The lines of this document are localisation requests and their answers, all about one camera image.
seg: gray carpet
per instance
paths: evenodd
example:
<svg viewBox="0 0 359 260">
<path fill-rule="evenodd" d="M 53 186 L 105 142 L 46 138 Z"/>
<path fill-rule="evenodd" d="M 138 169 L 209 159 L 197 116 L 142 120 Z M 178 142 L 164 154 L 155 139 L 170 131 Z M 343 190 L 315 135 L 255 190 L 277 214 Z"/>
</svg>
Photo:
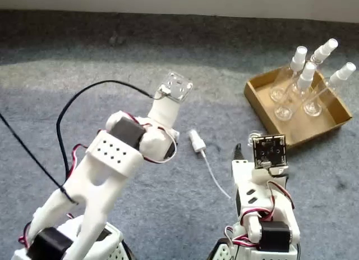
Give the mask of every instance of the gray carpet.
<svg viewBox="0 0 359 260">
<path fill-rule="evenodd" d="M 55 123 L 75 91 L 97 80 L 118 79 L 154 92 L 169 70 L 189 77 L 194 90 L 176 123 L 182 133 L 178 156 L 162 166 L 146 163 L 138 169 L 109 221 L 123 231 L 139 259 L 205 259 L 225 225 L 236 221 L 236 209 L 215 187 L 186 132 L 198 129 L 215 175 L 234 196 L 233 148 L 250 131 L 263 130 L 243 96 L 245 82 L 286 63 L 297 45 L 311 52 L 330 37 L 340 46 L 323 64 L 325 75 L 347 61 L 359 65 L 356 24 L 3 11 L 0 111 L 62 181 Z M 358 77 L 355 73 L 342 91 L 354 116 Z M 143 116 L 150 105 L 149 99 L 114 84 L 83 94 L 62 125 L 69 154 L 76 143 L 89 144 L 111 113 Z M 358 131 L 353 119 L 288 156 L 302 259 L 355 259 L 359 253 Z M 17 238 L 24 224 L 55 186 L 2 124 L 0 135 L 0 259 L 10 259 L 20 248 Z M 74 213 L 81 214 L 81 208 Z"/>
</svg>

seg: white wall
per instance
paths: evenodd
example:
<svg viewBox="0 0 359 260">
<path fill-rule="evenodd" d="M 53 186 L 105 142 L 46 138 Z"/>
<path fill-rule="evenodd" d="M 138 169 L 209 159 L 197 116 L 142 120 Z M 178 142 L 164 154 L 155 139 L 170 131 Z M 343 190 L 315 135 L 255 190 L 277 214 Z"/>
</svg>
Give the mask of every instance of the white wall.
<svg viewBox="0 0 359 260">
<path fill-rule="evenodd" d="M 0 8 L 359 22 L 359 0 L 0 0 Z"/>
</svg>

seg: circuit board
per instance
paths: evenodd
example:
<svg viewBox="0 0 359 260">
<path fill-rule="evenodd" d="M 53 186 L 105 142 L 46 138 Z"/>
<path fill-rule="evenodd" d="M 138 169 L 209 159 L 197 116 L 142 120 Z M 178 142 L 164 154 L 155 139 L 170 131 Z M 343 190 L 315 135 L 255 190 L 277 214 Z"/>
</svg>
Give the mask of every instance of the circuit board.
<svg viewBox="0 0 359 260">
<path fill-rule="evenodd" d="M 286 137 L 267 135 L 253 138 L 253 154 L 255 168 L 286 166 Z"/>
</svg>

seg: cardboard box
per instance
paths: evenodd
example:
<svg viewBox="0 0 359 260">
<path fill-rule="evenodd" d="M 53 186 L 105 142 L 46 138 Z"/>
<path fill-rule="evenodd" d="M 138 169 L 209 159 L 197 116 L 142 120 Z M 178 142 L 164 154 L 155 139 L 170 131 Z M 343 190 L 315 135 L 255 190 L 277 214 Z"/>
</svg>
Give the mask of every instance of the cardboard box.
<svg viewBox="0 0 359 260">
<path fill-rule="evenodd" d="M 320 96 L 321 101 L 331 99 L 331 104 L 323 108 L 321 115 L 311 117 L 299 109 L 289 121 L 280 121 L 274 116 L 275 103 L 269 97 L 269 89 L 277 76 L 279 69 L 249 80 L 244 94 L 255 110 L 269 134 L 284 134 L 288 148 L 327 133 L 345 124 L 352 118 L 352 114 L 340 98 L 330 90 Z M 313 85 L 323 82 L 322 74 L 316 72 Z"/>
</svg>

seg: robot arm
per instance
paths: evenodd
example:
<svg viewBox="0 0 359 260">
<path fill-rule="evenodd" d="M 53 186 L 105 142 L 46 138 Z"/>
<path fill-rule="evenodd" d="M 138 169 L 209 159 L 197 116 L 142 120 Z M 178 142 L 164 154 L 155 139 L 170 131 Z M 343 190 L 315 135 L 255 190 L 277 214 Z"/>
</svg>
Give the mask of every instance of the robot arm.
<svg viewBox="0 0 359 260">
<path fill-rule="evenodd" d="M 235 154 L 238 222 L 226 227 L 227 238 L 218 240 L 208 259 L 297 260 L 300 231 L 285 190 L 284 136 L 254 139 L 254 162 L 245 160 L 238 150 Z"/>
<path fill-rule="evenodd" d="M 134 174 L 144 158 L 162 163 L 171 157 L 171 147 L 178 132 L 172 129 L 181 102 L 192 88 L 182 76 L 170 73 L 157 93 L 147 118 L 134 118 L 125 112 L 117 112 L 108 119 L 106 131 L 100 131 L 86 150 L 84 159 L 73 171 L 63 188 L 76 202 L 84 202 L 85 213 L 81 231 L 72 245 L 61 248 L 58 259 L 81 260 L 89 252 L 103 231 L 107 215 L 119 197 L 126 180 Z M 109 173 L 105 182 L 95 185 L 98 175 Z M 58 189 L 45 204 L 34 213 L 27 240 L 32 244 L 36 236 L 53 226 L 75 204 Z M 56 260 L 53 255 L 44 259 Z"/>
</svg>

